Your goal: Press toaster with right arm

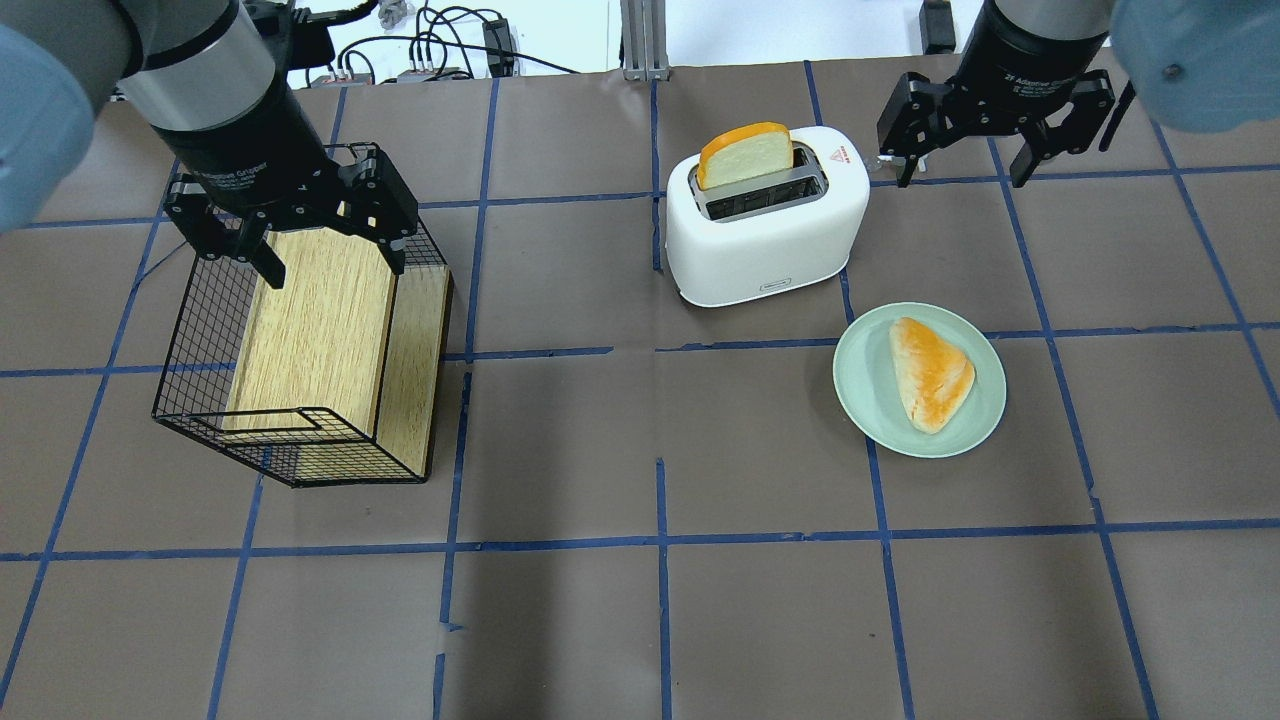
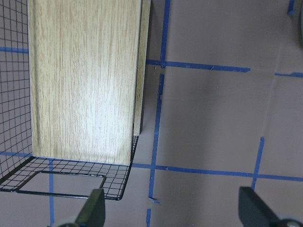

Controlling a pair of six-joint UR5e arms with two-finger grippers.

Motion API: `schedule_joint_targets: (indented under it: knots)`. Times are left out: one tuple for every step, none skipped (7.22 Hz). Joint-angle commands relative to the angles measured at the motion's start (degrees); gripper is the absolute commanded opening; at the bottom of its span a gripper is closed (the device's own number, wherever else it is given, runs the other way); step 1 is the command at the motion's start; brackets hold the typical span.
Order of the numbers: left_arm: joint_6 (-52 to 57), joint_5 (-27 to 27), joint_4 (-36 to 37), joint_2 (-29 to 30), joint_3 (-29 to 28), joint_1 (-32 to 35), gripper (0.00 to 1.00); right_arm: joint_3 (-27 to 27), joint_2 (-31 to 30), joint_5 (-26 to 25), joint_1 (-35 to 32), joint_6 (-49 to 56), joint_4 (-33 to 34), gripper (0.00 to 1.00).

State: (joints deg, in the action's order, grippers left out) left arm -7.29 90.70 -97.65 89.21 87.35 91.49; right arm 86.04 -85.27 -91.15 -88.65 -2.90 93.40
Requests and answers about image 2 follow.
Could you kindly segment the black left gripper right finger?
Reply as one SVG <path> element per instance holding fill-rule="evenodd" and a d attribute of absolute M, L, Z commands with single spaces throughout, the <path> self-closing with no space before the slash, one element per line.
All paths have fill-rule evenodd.
<path fill-rule="evenodd" d="M 251 187 L 239 188 L 238 215 L 244 227 L 286 226 L 286 222 L 281 220 Z"/>

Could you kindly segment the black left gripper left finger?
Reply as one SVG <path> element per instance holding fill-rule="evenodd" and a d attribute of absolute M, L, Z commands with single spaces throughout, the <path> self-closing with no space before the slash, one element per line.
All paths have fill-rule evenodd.
<path fill-rule="evenodd" d="M 79 227 L 103 227 L 105 219 L 104 190 L 102 188 L 94 189 L 78 214 L 75 223 Z"/>

